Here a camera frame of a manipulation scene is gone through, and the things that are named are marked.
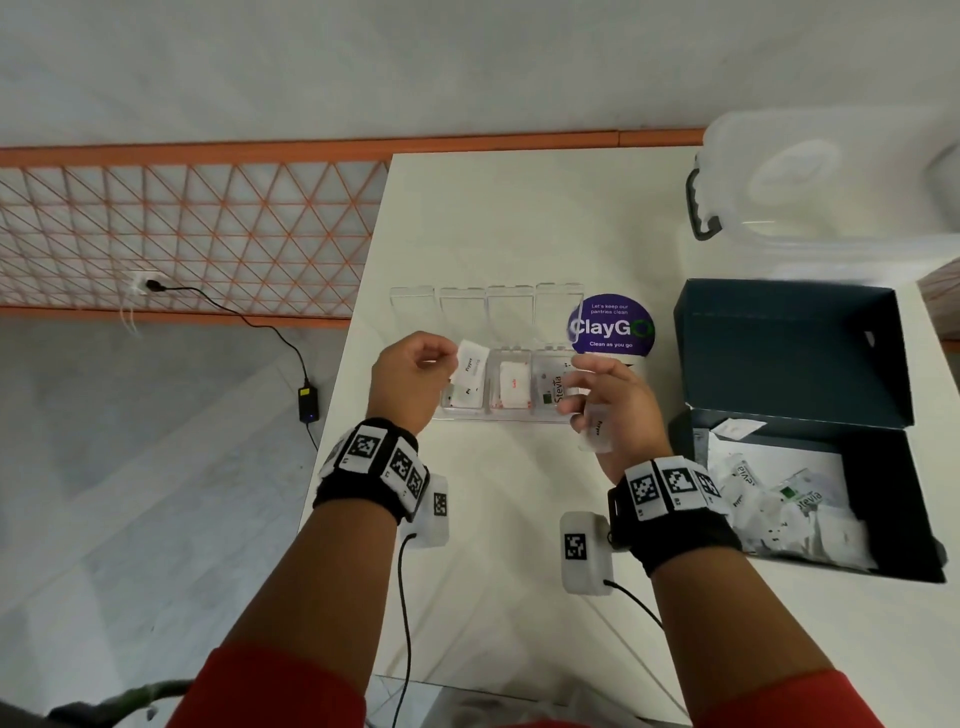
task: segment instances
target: person's right hand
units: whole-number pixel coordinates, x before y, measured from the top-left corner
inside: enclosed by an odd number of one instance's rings
[[[657,397],[643,379],[617,359],[580,353],[573,357],[577,372],[564,375],[564,387],[589,389],[588,395],[564,397],[557,411],[572,414],[570,426],[580,432],[587,426],[584,405],[602,402],[610,406],[605,425],[613,445],[611,452],[598,452],[604,474],[616,485],[624,471],[655,457],[672,455]]]

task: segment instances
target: wrist strap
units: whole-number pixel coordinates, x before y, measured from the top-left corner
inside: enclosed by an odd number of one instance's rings
[[[417,438],[383,418],[364,420],[337,441],[318,473],[313,507],[361,498],[411,521],[430,473],[420,462]]]
[[[648,576],[697,548],[742,550],[727,522],[730,506],[707,470],[686,458],[660,457],[628,468],[608,501],[613,545],[627,547]]]

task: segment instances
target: plastic storage container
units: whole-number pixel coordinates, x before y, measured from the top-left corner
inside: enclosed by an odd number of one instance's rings
[[[456,399],[450,385],[435,419],[568,421],[568,416],[557,413],[556,404],[564,396],[560,377],[572,369],[575,352],[569,337],[576,341],[576,334],[568,334],[567,323],[571,314],[576,314],[575,320],[581,318],[583,284],[441,288],[436,296],[432,286],[417,286],[391,289],[390,300],[403,331],[439,322],[432,330],[491,350],[483,392],[461,393]],[[519,387],[513,382],[517,376],[523,379]],[[527,397],[522,401],[505,397],[504,382],[513,382],[515,393]]]
[[[942,173],[958,138],[960,125],[935,108],[721,116],[687,179],[697,238],[682,246],[687,275],[922,278],[960,255],[957,186]]]

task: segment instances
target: person's left hand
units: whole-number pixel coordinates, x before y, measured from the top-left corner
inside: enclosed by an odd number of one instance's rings
[[[417,331],[384,349],[373,364],[367,417],[384,417],[419,435],[457,369],[457,345]]]

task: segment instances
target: white table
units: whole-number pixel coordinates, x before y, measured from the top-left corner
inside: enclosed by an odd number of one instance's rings
[[[692,239],[683,183],[694,148],[394,157],[320,444],[359,421],[370,366],[396,338],[388,291],[576,280],[654,317],[648,377],[666,418],[681,407],[672,311]],[[504,271],[512,271],[504,279]],[[887,726],[960,715],[960,397],[916,286],[899,291],[916,425],[909,436],[934,532],[953,557],[947,585],[754,561]],[[434,422],[420,436],[450,480],[450,543],[408,550],[404,586],[414,680],[537,699],[586,682],[650,718],[687,722],[658,627],[623,595],[568,595],[559,521],[606,513],[610,484],[566,425]],[[316,475],[304,509],[309,514]],[[631,556],[616,579],[649,605]],[[402,677],[396,574],[374,671]]]

